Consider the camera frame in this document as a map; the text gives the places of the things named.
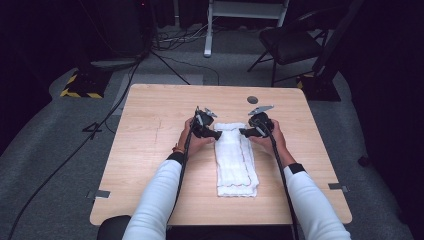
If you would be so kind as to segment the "black round stool seat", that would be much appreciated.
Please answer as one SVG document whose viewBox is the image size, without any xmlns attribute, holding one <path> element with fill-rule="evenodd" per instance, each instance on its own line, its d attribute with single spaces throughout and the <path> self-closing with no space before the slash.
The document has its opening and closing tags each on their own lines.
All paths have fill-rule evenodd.
<svg viewBox="0 0 424 240">
<path fill-rule="evenodd" d="M 130 219 L 129 215 L 106 219 L 98 229 L 96 240 L 122 240 Z"/>
</svg>

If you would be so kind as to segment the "white towel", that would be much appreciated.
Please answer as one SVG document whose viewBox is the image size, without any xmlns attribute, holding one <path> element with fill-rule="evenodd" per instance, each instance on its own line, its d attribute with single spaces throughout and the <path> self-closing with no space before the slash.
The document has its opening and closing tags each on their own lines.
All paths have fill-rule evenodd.
<svg viewBox="0 0 424 240">
<path fill-rule="evenodd" d="M 244 123 L 216 123 L 221 131 L 215 142 L 217 195 L 219 197 L 256 197 L 259 180 L 250 141 L 240 133 Z"/>
</svg>

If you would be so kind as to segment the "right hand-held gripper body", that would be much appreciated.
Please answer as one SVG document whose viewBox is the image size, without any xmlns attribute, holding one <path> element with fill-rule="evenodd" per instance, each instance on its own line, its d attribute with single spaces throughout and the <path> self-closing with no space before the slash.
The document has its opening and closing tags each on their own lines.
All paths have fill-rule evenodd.
<svg viewBox="0 0 424 240">
<path fill-rule="evenodd" d="M 260 133 L 259 137 L 268 137 L 270 135 L 270 132 L 274 128 L 273 122 L 270 120 L 270 118 L 266 114 L 266 111 L 272 108 L 273 108 L 273 105 L 259 106 L 259 107 L 256 107 L 251 112 L 249 112 L 249 115 L 251 115 L 251 118 L 249 119 L 248 123 L 251 126 L 251 128 L 255 128 L 258 130 L 258 132 Z"/>
</svg>

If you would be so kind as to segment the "black stand with striped base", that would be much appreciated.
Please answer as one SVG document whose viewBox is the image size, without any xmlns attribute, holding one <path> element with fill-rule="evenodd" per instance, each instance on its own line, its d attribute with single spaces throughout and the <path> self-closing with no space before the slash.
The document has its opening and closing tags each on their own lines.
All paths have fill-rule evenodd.
<svg viewBox="0 0 424 240">
<path fill-rule="evenodd" d="M 341 19 L 321 56 L 313 65 L 312 75 L 296 78 L 297 87 L 309 101 L 340 101 L 333 79 L 347 54 L 347 32 L 365 0 L 352 0 L 346 15 Z"/>
</svg>

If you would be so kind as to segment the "person's left hand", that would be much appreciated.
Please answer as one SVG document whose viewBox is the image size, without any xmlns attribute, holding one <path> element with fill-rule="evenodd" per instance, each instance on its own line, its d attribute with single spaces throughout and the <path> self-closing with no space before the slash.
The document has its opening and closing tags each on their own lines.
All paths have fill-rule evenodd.
<svg viewBox="0 0 424 240">
<path fill-rule="evenodd" d="M 175 151 L 186 153 L 188 158 L 194 156 L 204 146 L 215 142 L 213 137 L 198 138 L 193 133 L 191 133 L 191 122 L 191 118 L 185 121 L 184 129 L 182 130 L 179 140 L 175 145 Z"/>
</svg>

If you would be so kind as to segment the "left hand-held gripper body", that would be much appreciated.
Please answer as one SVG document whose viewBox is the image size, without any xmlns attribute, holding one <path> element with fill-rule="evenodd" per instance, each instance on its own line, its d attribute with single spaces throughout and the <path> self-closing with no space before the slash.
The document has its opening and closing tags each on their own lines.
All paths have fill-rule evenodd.
<svg viewBox="0 0 424 240">
<path fill-rule="evenodd" d="M 213 123 L 215 117 L 216 114 L 208 108 L 201 110 L 197 107 L 194 115 L 194 123 L 192 125 L 194 135 L 198 138 L 205 138 L 202 136 L 202 131 L 210 129 L 209 126 Z"/>
</svg>

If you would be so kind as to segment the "person's right hand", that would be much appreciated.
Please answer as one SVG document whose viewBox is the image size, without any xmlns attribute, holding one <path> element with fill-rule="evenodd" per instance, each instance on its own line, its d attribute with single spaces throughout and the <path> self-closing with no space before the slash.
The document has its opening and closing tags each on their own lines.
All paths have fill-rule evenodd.
<svg viewBox="0 0 424 240">
<path fill-rule="evenodd" d="M 288 154 L 286 147 L 286 141 L 284 135 L 280 129 L 279 122 L 272 119 L 274 124 L 274 129 L 271 131 L 271 136 L 269 137 L 250 137 L 249 140 L 255 144 L 260 145 L 266 153 L 274 155 L 274 149 L 277 149 L 278 155 L 281 159 L 284 159 Z"/>
</svg>

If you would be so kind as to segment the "black tripod leg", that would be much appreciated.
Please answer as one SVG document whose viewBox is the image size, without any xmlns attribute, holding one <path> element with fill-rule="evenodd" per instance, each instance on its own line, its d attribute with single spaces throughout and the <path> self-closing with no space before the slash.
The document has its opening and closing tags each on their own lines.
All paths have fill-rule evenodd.
<svg viewBox="0 0 424 240">
<path fill-rule="evenodd" d="M 160 55 L 155 53 L 153 50 L 149 50 L 149 52 L 157 57 L 162 63 L 165 64 L 179 79 L 181 79 L 185 84 L 191 85 L 182 75 L 180 75 L 173 67 L 171 67 Z"/>
</svg>

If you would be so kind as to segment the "yellow black striped base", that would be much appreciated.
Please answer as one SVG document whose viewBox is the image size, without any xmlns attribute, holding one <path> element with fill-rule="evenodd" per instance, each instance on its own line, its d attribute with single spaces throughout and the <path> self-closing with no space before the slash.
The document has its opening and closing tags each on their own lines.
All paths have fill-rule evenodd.
<svg viewBox="0 0 424 240">
<path fill-rule="evenodd" d="M 91 72 L 83 72 L 75 70 L 66 83 L 60 96 L 101 99 L 105 96 L 105 90 L 109 84 L 111 76 L 111 71 L 96 69 Z"/>
</svg>

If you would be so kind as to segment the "grey tape strip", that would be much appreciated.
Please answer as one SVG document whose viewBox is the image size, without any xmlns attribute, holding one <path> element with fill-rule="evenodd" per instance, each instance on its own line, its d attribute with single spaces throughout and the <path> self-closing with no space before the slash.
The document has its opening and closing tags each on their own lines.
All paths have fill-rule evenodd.
<svg viewBox="0 0 424 240">
<path fill-rule="evenodd" d="M 330 190 L 341 190 L 345 193 L 350 192 L 349 187 L 341 183 L 328 183 L 328 186 Z"/>
<path fill-rule="evenodd" d="M 89 191 L 86 195 L 88 199 L 108 198 L 109 196 L 110 192 L 104 190 Z"/>
</svg>

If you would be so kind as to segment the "black folding chair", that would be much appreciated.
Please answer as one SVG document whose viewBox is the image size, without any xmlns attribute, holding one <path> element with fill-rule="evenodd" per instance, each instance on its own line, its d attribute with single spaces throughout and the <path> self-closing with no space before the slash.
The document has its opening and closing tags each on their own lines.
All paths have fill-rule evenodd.
<svg viewBox="0 0 424 240">
<path fill-rule="evenodd" d="M 272 61 L 271 86 L 280 82 L 276 78 L 276 66 L 288 65 L 318 57 L 324 49 L 324 43 L 319 43 L 310 31 L 321 29 L 323 34 L 328 32 L 326 21 L 329 20 L 330 10 L 322 9 L 306 13 L 293 22 L 281 27 L 266 29 L 260 32 L 259 40 L 265 51 L 248 68 L 250 72 L 257 64 Z"/>
</svg>

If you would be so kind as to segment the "black equipment cabinet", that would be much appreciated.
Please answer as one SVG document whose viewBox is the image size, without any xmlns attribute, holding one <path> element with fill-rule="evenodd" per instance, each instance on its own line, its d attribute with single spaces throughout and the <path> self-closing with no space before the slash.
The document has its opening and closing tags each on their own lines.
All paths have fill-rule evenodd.
<svg viewBox="0 0 424 240">
<path fill-rule="evenodd" d="M 91 63 L 100 68 L 133 65 L 150 48 L 152 21 L 143 0 L 76 0 L 94 30 Z"/>
</svg>

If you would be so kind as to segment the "white metal stand frame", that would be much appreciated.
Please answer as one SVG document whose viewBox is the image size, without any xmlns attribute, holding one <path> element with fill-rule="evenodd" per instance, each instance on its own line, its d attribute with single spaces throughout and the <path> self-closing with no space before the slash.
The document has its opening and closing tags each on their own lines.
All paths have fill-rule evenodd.
<svg viewBox="0 0 424 240">
<path fill-rule="evenodd" d="M 235 2 L 223 0 L 208 0 L 207 33 L 203 55 L 212 55 L 213 19 L 214 17 L 236 17 L 276 20 L 281 26 L 284 22 L 290 0 L 281 3 Z"/>
</svg>

